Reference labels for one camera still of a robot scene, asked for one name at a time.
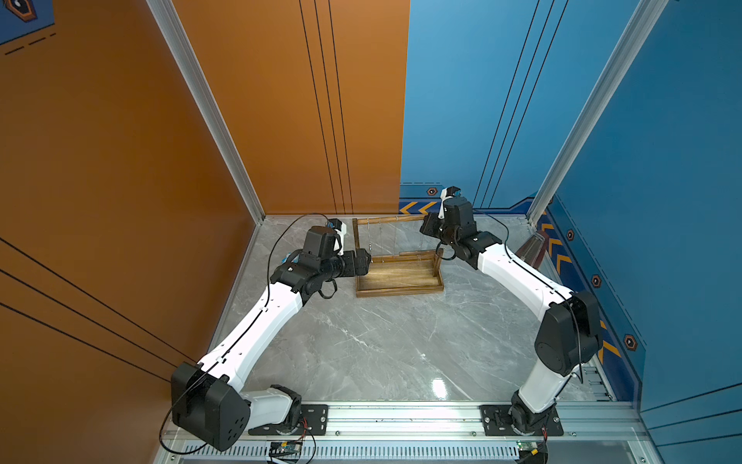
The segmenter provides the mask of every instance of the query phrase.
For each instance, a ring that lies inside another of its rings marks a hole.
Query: black cable
[[[332,128],[332,141],[335,143],[335,163],[338,165],[338,181],[340,182],[340,197],[343,200],[343,214],[346,214],[347,212],[345,210],[345,191],[343,190],[343,178],[342,176],[340,176],[340,157],[338,156],[338,138],[335,136],[335,122],[332,120],[332,103],[329,101],[329,84],[327,83],[327,67],[325,66],[325,61],[324,61],[324,47],[322,46],[322,32],[320,31],[320,13],[317,12],[317,0],[315,0],[315,15],[317,16],[317,35],[320,38],[320,52],[322,54],[322,71],[324,71],[324,75],[325,75],[325,90],[327,90],[327,110],[329,111],[329,125]]]
[[[551,17],[551,10],[554,8],[554,2],[555,0],[551,0],[551,6],[549,7],[549,12],[546,15],[546,21],[544,21],[544,27],[541,28],[541,34],[539,35],[539,41],[536,42],[536,48],[533,50],[533,56],[531,57],[531,63],[528,65],[528,71],[525,73],[525,78],[523,79],[523,85],[520,86],[520,93],[518,93],[518,99],[515,101],[515,108],[513,108],[513,114],[510,116],[510,122],[508,123],[508,129],[505,131],[505,136],[502,138],[502,143],[500,144],[500,151],[497,154],[497,158],[500,158],[500,155],[502,154],[502,148],[505,146],[505,141],[508,139],[508,134],[510,133],[510,127],[513,125],[513,120],[515,119],[515,113],[518,111],[518,104],[520,103],[520,98],[523,96],[523,90],[525,89],[525,84],[528,81],[528,76],[531,75],[531,67],[533,66],[533,62],[536,60],[536,53],[539,51],[539,45],[541,45],[541,39],[544,36],[544,32],[546,31],[546,24],[549,22],[549,18]],[[497,170],[497,165],[495,165],[492,168],[492,173],[490,174],[490,179],[487,182],[487,188],[485,189],[485,194],[482,196],[482,205],[480,207],[484,207],[485,205],[485,199],[487,198],[487,191],[490,189],[490,185],[492,184],[492,177],[495,175],[495,171]]]
[[[289,224],[288,227],[286,227],[286,230],[283,231],[281,235],[278,236],[278,239],[273,244],[273,248],[271,248],[271,252],[268,254],[268,262],[266,263],[266,284],[268,285],[268,296],[266,298],[266,303],[263,305],[263,307],[268,307],[268,302],[271,301],[271,257],[273,256],[273,250],[276,249],[276,245],[278,245],[278,242],[280,242],[281,238],[286,234],[286,232],[291,229],[291,226],[296,224],[296,221],[300,220],[301,218],[305,218],[306,216],[311,215],[319,215],[325,218],[325,220],[329,223],[329,219],[327,216],[323,215],[320,212],[308,212],[305,215],[301,215],[298,218],[294,219],[292,223]]]
[[[335,28],[332,26],[332,7],[327,0],[329,10],[329,29],[332,32],[332,51],[335,54],[335,77],[338,78],[338,101],[340,102],[340,122],[343,127],[343,147],[345,149],[345,169],[348,171],[348,193],[350,195],[350,214],[353,212],[353,188],[350,185],[350,163],[348,162],[348,143],[345,140],[345,119],[343,118],[343,98],[340,92],[340,71],[338,71],[338,51],[335,49]]]
[[[492,199],[495,198],[495,192],[497,192],[497,187],[499,187],[500,180],[502,180],[502,173],[505,172],[505,167],[508,165],[508,160],[510,159],[510,153],[513,151],[515,140],[518,138],[518,133],[520,132],[520,126],[523,124],[523,119],[525,118],[526,111],[528,111],[528,106],[531,105],[531,98],[533,98],[533,93],[536,90],[536,86],[539,84],[539,78],[541,77],[541,71],[544,70],[544,65],[546,64],[546,59],[548,58],[549,52],[551,51],[551,45],[554,43],[554,38],[557,36],[559,25],[562,24],[562,18],[564,17],[564,12],[567,10],[567,4],[569,4],[569,0],[567,0],[567,2],[564,3],[564,8],[562,9],[562,15],[559,17],[559,21],[556,24],[557,26],[556,26],[556,29],[554,29],[553,36],[551,36],[551,42],[549,42],[549,47],[546,49],[546,54],[544,55],[544,61],[541,63],[539,74],[536,76],[536,81],[533,83],[533,88],[531,89],[531,95],[528,97],[528,103],[525,104],[525,110],[523,110],[523,115],[520,117],[520,122],[518,123],[518,130],[515,132],[515,135],[513,136],[513,142],[510,144],[508,155],[505,157],[505,162],[502,164],[502,170],[500,171],[500,177],[497,179],[497,184],[495,184],[495,189],[492,191],[492,197],[490,197],[490,202],[487,204],[488,206],[492,206]]]
[[[33,285],[31,285],[31,284],[29,284],[29,283],[27,283],[27,282],[24,282],[24,281],[23,281],[23,280],[21,280],[20,278],[17,278],[17,277],[16,277],[16,276],[14,276],[13,274],[11,274],[11,273],[9,273],[9,272],[7,272],[7,271],[3,270],[3,269],[0,269],[0,272],[1,272],[1,273],[3,273],[3,274],[5,274],[5,275],[7,275],[7,276],[8,276],[8,277],[10,277],[10,278],[12,278],[12,279],[13,279],[14,281],[16,281],[16,282],[19,282],[20,284],[23,284],[23,285],[25,285],[26,287],[28,287],[28,288],[32,289],[32,290],[33,290],[34,292],[36,292],[36,293],[38,293],[38,294],[40,294],[40,295],[43,295],[43,296],[45,296],[46,298],[49,298],[49,299],[50,299],[51,301],[54,301],[55,303],[57,303],[57,304],[58,304],[59,306],[61,306],[61,307],[65,308],[65,309],[67,309],[67,310],[70,310],[70,311],[72,311],[73,313],[77,314],[78,316],[80,316],[80,317],[82,317],[82,318],[84,318],[84,319],[87,319],[88,321],[92,322],[93,324],[97,325],[98,327],[101,327],[102,329],[104,329],[104,330],[107,330],[107,331],[108,331],[108,332],[110,332],[110,333],[113,333],[113,334],[114,334],[115,336],[119,337],[120,339],[122,339],[122,340],[126,340],[127,342],[131,343],[131,344],[132,344],[132,345],[134,345],[135,347],[137,347],[137,348],[139,348],[139,349],[141,349],[141,350],[144,350],[144,351],[146,351],[147,353],[151,354],[151,355],[152,355],[152,356],[154,356],[155,358],[158,358],[158,359],[160,359],[160,360],[162,360],[162,361],[164,361],[164,362],[167,362],[167,363],[168,363],[168,364],[170,364],[170,365],[171,365],[172,367],[177,367],[177,366],[176,366],[175,364],[171,363],[171,362],[170,362],[170,361],[168,361],[167,359],[165,359],[165,358],[163,358],[163,357],[161,357],[161,356],[158,356],[158,355],[156,355],[156,354],[152,353],[152,352],[151,352],[150,350],[148,350],[147,348],[144,348],[143,346],[141,346],[141,345],[139,345],[139,344],[137,344],[137,343],[135,343],[135,342],[133,342],[133,341],[131,341],[131,340],[127,339],[126,337],[124,337],[124,336],[123,336],[123,335],[121,335],[120,333],[118,333],[118,332],[116,332],[116,331],[114,331],[114,330],[112,330],[112,329],[109,329],[108,327],[106,327],[106,326],[105,326],[105,325],[103,325],[103,324],[100,324],[100,323],[99,323],[99,322],[97,322],[97,321],[94,321],[94,320],[93,320],[92,318],[89,318],[89,317],[87,317],[87,316],[86,316],[85,314],[82,314],[81,312],[79,312],[79,311],[77,311],[77,310],[75,310],[75,309],[73,309],[73,308],[69,307],[68,305],[66,305],[66,304],[62,303],[62,302],[61,302],[60,300],[57,300],[57,299],[56,299],[56,298],[54,298],[53,296],[49,296],[49,295],[47,295],[46,293],[44,293],[44,292],[42,292],[41,290],[39,290],[39,289],[37,289],[36,287],[34,287]]]
[[[309,436],[312,438],[312,441],[314,442],[314,447],[312,448],[312,456],[305,463],[305,464],[309,464],[315,458],[315,454],[317,454],[317,440],[315,440],[315,435],[312,433],[312,431],[309,430],[309,428],[307,428],[307,426],[306,426],[306,419],[304,421],[305,421],[304,422],[304,430],[307,431],[307,432],[309,432]]]
[[[524,271],[526,271],[529,274],[531,274],[536,280],[538,280],[539,282],[541,282],[542,284],[544,284],[546,287],[549,287],[550,289],[552,289],[552,291],[554,291],[554,293],[556,293],[557,295],[561,296],[562,299],[564,300],[564,301],[562,301],[562,303],[564,303],[565,301],[567,301],[567,298],[564,295],[562,295],[561,293],[559,293],[559,291],[557,289],[555,289],[554,287],[552,287],[548,282],[544,281],[538,275],[536,275],[536,274],[532,273],[530,270],[528,270],[527,267],[522,266],[518,261],[516,261],[515,259],[513,259],[513,257],[510,255],[510,250],[508,250],[508,238],[510,238],[510,229],[508,228],[508,226],[506,226],[503,222],[501,222],[500,219],[495,218],[491,214],[486,213],[486,212],[484,212],[484,211],[482,211],[480,209],[472,208],[472,211],[476,211],[479,214],[483,214],[485,216],[488,216],[489,218],[496,220],[501,226],[503,226],[505,228],[505,233],[506,233],[506,235],[505,235],[505,242],[503,242],[503,246],[505,247],[505,254],[508,256],[508,259],[510,259],[515,264],[517,264]],[[577,317],[574,315],[574,310],[572,310],[572,306],[570,304],[566,304],[566,307],[567,307],[567,310],[569,310],[570,315],[572,316],[572,322],[574,323],[574,329],[575,329],[575,332],[577,333],[577,336],[575,338],[577,340],[577,354],[578,354],[578,361],[579,361],[578,364],[580,365],[580,383],[582,384],[582,383],[585,383],[585,381],[583,380],[585,377],[584,377],[584,374],[582,372],[582,345],[580,344],[580,326],[577,324]]]
[[[106,303],[104,303],[103,301],[100,301],[100,300],[99,300],[98,298],[96,298],[96,297],[92,296],[92,295],[91,295],[90,293],[88,293],[88,292],[84,291],[84,290],[83,290],[82,288],[80,288],[80,287],[76,286],[75,284],[73,284],[72,282],[70,282],[70,281],[69,281],[68,279],[66,279],[66,278],[62,277],[62,276],[61,276],[61,275],[60,275],[59,273],[57,273],[57,272],[53,271],[52,269],[50,269],[49,267],[45,266],[45,265],[44,265],[44,264],[43,264],[43,263],[42,263],[41,261],[39,261],[39,260],[37,260],[37,259],[33,258],[33,257],[32,257],[31,255],[27,254],[26,252],[24,252],[23,250],[21,250],[21,249],[20,249],[20,248],[18,248],[17,246],[13,245],[13,244],[12,244],[11,242],[9,242],[9,241],[5,240],[5,239],[4,239],[4,238],[2,238],[2,237],[0,237],[0,241],[1,241],[2,243],[4,243],[4,244],[8,245],[8,246],[9,246],[10,248],[12,248],[12,249],[16,250],[16,251],[17,251],[18,253],[21,253],[21,254],[22,254],[23,256],[25,256],[26,258],[30,259],[30,260],[31,260],[31,261],[33,261],[34,263],[36,263],[36,264],[38,264],[39,266],[43,267],[43,268],[44,268],[44,269],[46,269],[47,271],[51,272],[52,274],[54,274],[54,275],[55,275],[55,276],[57,276],[58,278],[61,278],[61,279],[62,279],[63,281],[67,282],[67,283],[68,283],[69,285],[71,285],[72,287],[75,287],[75,288],[76,288],[76,289],[78,289],[78,290],[79,290],[80,292],[84,293],[84,294],[85,294],[86,296],[88,296],[88,297],[92,298],[93,300],[97,301],[98,303],[100,303],[100,304],[101,304],[101,305],[103,305],[104,307],[106,307],[106,308],[108,308],[109,310],[113,311],[113,312],[114,312],[114,313],[116,313],[116,314],[117,314],[118,316],[121,316],[121,317],[123,317],[123,318],[124,318],[124,320],[126,320],[126,321],[128,321],[128,322],[132,323],[132,324],[133,324],[134,326],[138,327],[139,329],[141,329],[141,330],[144,330],[144,331],[145,331],[146,333],[148,333],[149,335],[153,336],[154,338],[156,338],[157,340],[161,341],[162,343],[164,343],[164,344],[168,345],[168,346],[169,346],[170,348],[172,348],[173,350],[176,350],[176,351],[177,351],[178,353],[180,353],[180,354],[184,355],[184,356],[185,356],[186,358],[190,359],[191,361],[193,361],[193,362],[196,362],[196,360],[195,360],[195,359],[191,358],[190,356],[188,356],[187,354],[185,354],[185,353],[184,353],[184,352],[182,352],[181,350],[178,350],[178,349],[177,349],[176,347],[174,347],[173,345],[169,344],[168,342],[166,342],[165,340],[161,339],[160,337],[158,337],[158,336],[154,335],[154,334],[153,334],[152,332],[150,332],[149,330],[145,329],[145,328],[144,328],[144,327],[142,327],[141,325],[137,324],[136,322],[132,321],[132,320],[131,320],[131,319],[129,319],[128,317],[126,317],[126,316],[124,316],[123,314],[119,313],[118,311],[116,311],[116,310],[115,310],[114,308],[112,308],[112,307],[108,306],[108,305],[107,305]]]
[[[312,74],[312,85],[315,87],[315,100],[317,101],[317,115],[320,117],[320,131],[322,132],[322,146],[325,149],[325,161],[327,161],[327,176],[329,177],[329,187],[332,191],[332,202],[335,204],[335,214],[338,213],[338,202],[335,201],[335,187],[332,185],[332,173],[329,169],[329,156],[327,156],[327,142],[324,138],[324,126],[322,126],[322,113],[320,112],[320,97],[317,94],[317,83],[315,82],[315,70],[312,67],[312,54],[309,52],[309,37],[306,35],[306,22],[304,22],[304,9],[301,7],[301,0],[299,1],[299,11],[301,12],[301,24],[304,26],[304,40],[306,41],[306,54],[309,56],[309,72]]]
[[[436,255],[438,255],[438,250],[441,248],[442,244],[443,244],[443,241],[438,242],[438,246],[436,246]],[[453,256],[451,256],[450,258],[444,258],[443,253],[441,253],[440,259],[442,259],[443,261],[453,261],[454,259],[456,259],[456,251],[453,252]]]
[[[165,382],[167,382],[167,383],[170,383],[170,381],[169,381],[169,380],[167,380],[167,379],[166,379],[165,377],[160,377],[160,376],[158,376],[157,374],[155,374],[154,372],[150,372],[149,370],[146,370],[146,369],[145,369],[145,368],[143,368],[143,367],[139,367],[139,366],[137,366],[137,365],[136,365],[136,364],[134,364],[133,362],[129,362],[129,361],[127,361],[126,359],[120,358],[120,357],[116,356],[115,354],[112,354],[112,353],[109,353],[109,352],[108,352],[108,351],[106,351],[106,350],[103,350],[102,348],[98,348],[98,347],[97,347],[97,346],[95,346],[94,344],[91,344],[91,343],[87,343],[87,342],[86,342],[85,340],[82,340],[82,339],[78,339],[78,338],[77,338],[77,337],[75,337],[74,335],[71,335],[71,334],[69,334],[69,333],[65,332],[64,330],[60,330],[60,329],[58,329],[58,328],[54,327],[53,325],[49,325],[49,324],[47,324],[46,322],[40,321],[40,320],[38,320],[37,318],[35,318],[35,317],[33,317],[33,316],[29,316],[28,314],[24,313],[24,312],[23,312],[23,311],[21,311],[21,310],[17,310],[16,308],[14,308],[14,307],[11,307],[11,306],[8,306],[7,304],[5,304],[5,303],[2,303],[2,302],[0,302],[0,306],[3,306],[3,307],[5,307],[5,308],[7,308],[7,309],[9,309],[9,310],[13,311],[14,313],[16,313],[16,314],[19,314],[19,315],[21,315],[21,316],[23,316],[23,317],[25,317],[25,318],[28,318],[28,319],[30,319],[30,320],[32,320],[32,321],[34,321],[34,322],[38,322],[39,324],[43,325],[44,327],[48,327],[48,328],[50,328],[51,330],[55,330],[56,332],[59,332],[59,333],[61,333],[62,335],[68,336],[68,337],[70,337],[70,338],[71,338],[71,339],[73,339],[73,340],[77,340],[78,342],[80,342],[80,343],[82,343],[82,344],[84,344],[84,345],[86,345],[86,346],[89,346],[89,347],[91,347],[91,348],[93,348],[93,349],[95,349],[95,350],[98,350],[98,351],[100,351],[101,353],[105,353],[105,354],[109,355],[109,356],[110,356],[110,357],[112,357],[112,358],[115,358],[115,359],[118,359],[119,361],[125,362],[126,364],[128,364],[128,365],[130,365],[130,366],[132,366],[132,367],[136,367],[137,369],[139,369],[139,370],[141,370],[141,371],[144,371],[144,372],[146,372],[146,373],[150,374],[151,376],[155,376],[155,377],[157,377],[157,378],[158,378],[158,379],[160,379],[160,380],[164,380]]]
[[[208,374],[209,372],[211,372],[211,369],[215,368],[215,367],[216,367],[216,366],[217,366],[218,364],[219,364],[219,362],[215,362],[214,364],[212,364],[212,365],[211,365],[211,367],[210,367],[210,368],[209,368],[208,370],[206,370],[206,372],[204,372],[203,374],[201,374],[201,377],[199,377],[199,378],[198,378],[198,379],[196,380],[196,382],[193,382],[193,383],[191,384],[191,386],[190,386],[190,387],[186,388],[186,389],[185,389],[185,390],[183,391],[183,393],[182,393],[182,394],[181,394],[180,396],[178,396],[178,399],[176,399],[176,400],[175,400],[175,402],[173,403],[173,405],[172,405],[172,406],[170,407],[170,409],[168,409],[168,412],[167,412],[167,413],[165,414],[165,419],[163,419],[163,420],[162,420],[162,425],[160,426],[160,435],[159,435],[159,438],[160,438],[160,446],[162,446],[162,448],[163,448],[163,449],[165,449],[165,451],[167,451],[168,453],[172,453],[172,454],[179,454],[179,455],[184,455],[184,454],[193,454],[193,453],[196,453],[196,452],[198,452],[198,451],[201,451],[201,450],[202,450],[202,449],[203,449],[203,448],[204,448],[204,447],[205,447],[205,446],[206,446],[206,445],[208,444],[208,443],[204,443],[203,445],[199,446],[198,448],[196,448],[196,449],[194,449],[194,450],[191,450],[191,451],[185,451],[185,452],[184,452],[184,451],[175,451],[175,450],[171,450],[170,448],[168,448],[168,447],[167,447],[167,446],[165,445],[165,443],[164,443],[164,442],[163,442],[163,440],[162,440],[162,431],[163,431],[163,430],[165,430],[165,424],[166,424],[166,423],[167,423],[167,421],[168,421],[168,417],[170,417],[170,413],[171,413],[171,412],[173,412],[173,409],[175,408],[175,405],[177,405],[177,404],[178,404],[178,403],[180,402],[180,400],[181,400],[181,399],[183,399],[183,397],[184,397],[184,396],[185,396],[185,395],[186,395],[186,394],[187,394],[187,393],[188,393],[189,391],[193,390],[193,389],[194,389],[194,388],[196,388],[196,387],[197,387],[198,385],[201,385],[201,382],[203,382],[203,380],[204,380],[204,379],[206,378],[206,374]]]
[[[482,169],[482,176],[479,178],[479,185],[476,186],[476,193],[474,195],[474,200],[471,202],[471,204],[476,203],[476,198],[479,195],[479,187],[482,186],[482,180],[485,178],[485,172],[487,171],[487,164],[490,162],[490,156],[492,155],[492,148],[495,146],[495,139],[497,138],[497,133],[500,130],[500,123],[502,122],[502,115],[505,114],[505,108],[508,106],[508,99],[510,99],[510,91],[513,90],[513,83],[515,82],[515,76],[518,74],[518,67],[520,66],[520,60],[523,57],[523,51],[525,50],[525,44],[528,42],[528,36],[530,36],[531,34],[531,27],[533,27],[533,19],[536,18],[536,11],[539,10],[539,3],[541,3],[541,0],[538,0],[536,2],[536,7],[533,9],[533,16],[531,17],[531,23],[528,25],[528,32],[525,34],[525,39],[523,40],[523,46],[520,49],[520,55],[518,56],[518,62],[515,65],[515,71],[513,71],[513,79],[510,81],[510,87],[508,88],[508,95],[505,97],[505,103],[502,105],[502,111],[500,111],[500,119],[497,120],[497,128],[495,129],[495,135],[492,137],[492,143],[490,144],[490,151],[489,153],[487,153],[485,167]],[[498,161],[500,161],[499,156],[495,160],[495,167],[497,167]]]

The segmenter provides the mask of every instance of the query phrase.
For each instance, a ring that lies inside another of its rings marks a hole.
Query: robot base
[[[482,415],[482,425],[485,427],[485,435],[488,437],[523,437],[513,429],[513,419],[508,411],[511,405],[481,405],[479,413]],[[561,437],[564,435],[562,423],[559,421],[557,409],[554,408],[546,421],[546,433],[550,437]],[[526,437],[541,437],[540,434],[527,435]]]
[[[327,405],[301,405],[299,423],[301,424],[306,419],[307,428],[312,432],[312,435],[315,437],[324,435],[327,432],[327,409]],[[279,424],[268,424],[248,430],[250,435],[269,437],[274,435],[301,435],[303,432],[303,425],[299,425],[295,430],[286,433]]]

